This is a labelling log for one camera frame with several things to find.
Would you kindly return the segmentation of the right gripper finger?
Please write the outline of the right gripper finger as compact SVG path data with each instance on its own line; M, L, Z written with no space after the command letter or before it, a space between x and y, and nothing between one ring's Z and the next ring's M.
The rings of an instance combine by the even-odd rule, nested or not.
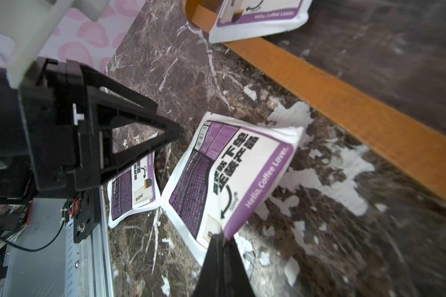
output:
M213 235L193 296L254 295L235 240L227 240L223 234Z

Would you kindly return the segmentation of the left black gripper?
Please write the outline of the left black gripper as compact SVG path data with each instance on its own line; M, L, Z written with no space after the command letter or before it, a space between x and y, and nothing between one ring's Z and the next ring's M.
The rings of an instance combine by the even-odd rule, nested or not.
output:
M24 174L38 193L63 197L104 184L150 153L176 141L182 127L160 115L101 115L105 90L150 111L158 104L90 66L40 58L14 90L0 68L0 174ZM138 123L163 133L113 152L112 130Z

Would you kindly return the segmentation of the purple coffee bag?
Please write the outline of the purple coffee bag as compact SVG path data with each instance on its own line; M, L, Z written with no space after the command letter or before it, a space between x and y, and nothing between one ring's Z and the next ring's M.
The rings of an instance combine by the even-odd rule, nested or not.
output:
M295 30L308 21L312 0L225 0L209 32L210 43L227 43Z
M157 185L154 153L143 157L107 184L109 228L115 228L126 217L155 210L161 206Z
M231 239L275 190L303 132L203 116L162 192L162 207L197 263L213 235Z

